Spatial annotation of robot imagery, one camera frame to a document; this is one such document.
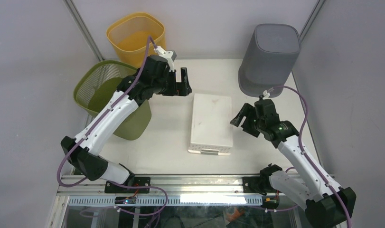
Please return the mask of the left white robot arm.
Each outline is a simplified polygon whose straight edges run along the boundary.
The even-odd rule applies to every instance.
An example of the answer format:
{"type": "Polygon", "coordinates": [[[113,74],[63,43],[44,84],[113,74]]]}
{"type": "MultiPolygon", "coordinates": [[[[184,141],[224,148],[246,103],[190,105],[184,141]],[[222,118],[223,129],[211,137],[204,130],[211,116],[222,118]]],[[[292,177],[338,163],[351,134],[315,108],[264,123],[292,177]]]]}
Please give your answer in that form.
{"type": "Polygon", "coordinates": [[[121,80],[111,99],[87,127],[75,137],[62,139],[60,144],[65,157],[61,163],[70,163],[85,179],[103,179],[115,184],[122,193],[130,192],[134,173],[122,164],[103,158],[100,152],[121,123],[154,95],[188,96],[192,93],[187,68],[180,69],[179,82],[176,74],[168,59],[148,56],[133,75],[121,80]]]}

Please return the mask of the grey mesh waste bin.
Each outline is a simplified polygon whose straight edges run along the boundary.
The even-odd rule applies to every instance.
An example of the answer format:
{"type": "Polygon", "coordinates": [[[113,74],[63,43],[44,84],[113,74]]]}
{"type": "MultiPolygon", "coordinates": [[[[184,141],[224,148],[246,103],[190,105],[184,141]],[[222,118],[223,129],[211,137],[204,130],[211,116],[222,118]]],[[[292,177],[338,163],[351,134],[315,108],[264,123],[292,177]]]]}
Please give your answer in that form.
{"type": "Polygon", "coordinates": [[[258,97],[274,88],[270,97],[279,96],[301,51],[300,36],[287,24],[259,24],[255,27],[238,70],[240,90],[258,97]]]}

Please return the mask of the white perforated plastic basket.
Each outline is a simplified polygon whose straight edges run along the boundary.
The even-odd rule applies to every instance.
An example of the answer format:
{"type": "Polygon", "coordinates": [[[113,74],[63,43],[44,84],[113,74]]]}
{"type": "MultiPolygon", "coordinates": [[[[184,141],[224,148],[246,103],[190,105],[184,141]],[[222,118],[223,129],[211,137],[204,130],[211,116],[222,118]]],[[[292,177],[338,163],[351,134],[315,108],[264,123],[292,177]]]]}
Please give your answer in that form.
{"type": "Polygon", "coordinates": [[[228,156],[233,148],[232,98],[194,94],[188,152],[228,156]]]}

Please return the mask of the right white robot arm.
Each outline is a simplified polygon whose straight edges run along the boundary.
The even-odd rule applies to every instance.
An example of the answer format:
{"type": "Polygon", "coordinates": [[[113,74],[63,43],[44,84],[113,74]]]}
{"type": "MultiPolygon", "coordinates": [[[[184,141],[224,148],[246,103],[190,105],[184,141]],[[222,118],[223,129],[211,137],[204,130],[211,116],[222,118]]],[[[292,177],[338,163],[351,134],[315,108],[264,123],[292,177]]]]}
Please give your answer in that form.
{"type": "Polygon", "coordinates": [[[269,164],[260,170],[258,177],[249,179],[251,192],[262,195],[282,192],[304,210],[314,228],[332,228],[343,222],[352,227],[355,192],[350,187],[343,188],[315,161],[294,125],[280,120],[272,100],[260,99],[254,105],[245,103],[230,124],[241,126],[254,137],[262,134],[290,161],[302,179],[298,182],[280,166],[269,164]]]}

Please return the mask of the green mesh waste bin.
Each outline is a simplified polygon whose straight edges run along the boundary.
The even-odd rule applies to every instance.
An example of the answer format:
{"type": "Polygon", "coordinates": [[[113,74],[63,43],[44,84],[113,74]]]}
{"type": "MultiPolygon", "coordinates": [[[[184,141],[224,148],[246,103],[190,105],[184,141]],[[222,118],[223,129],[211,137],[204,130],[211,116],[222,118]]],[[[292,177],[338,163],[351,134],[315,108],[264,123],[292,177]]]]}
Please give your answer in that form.
{"type": "MultiPolygon", "coordinates": [[[[126,63],[105,60],[93,66],[76,85],[75,102],[92,117],[108,104],[123,78],[136,73],[137,68],[126,63]]],[[[149,101],[145,101],[114,131],[114,135],[133,141],[141,137],[151,120],[149,101]]]]}

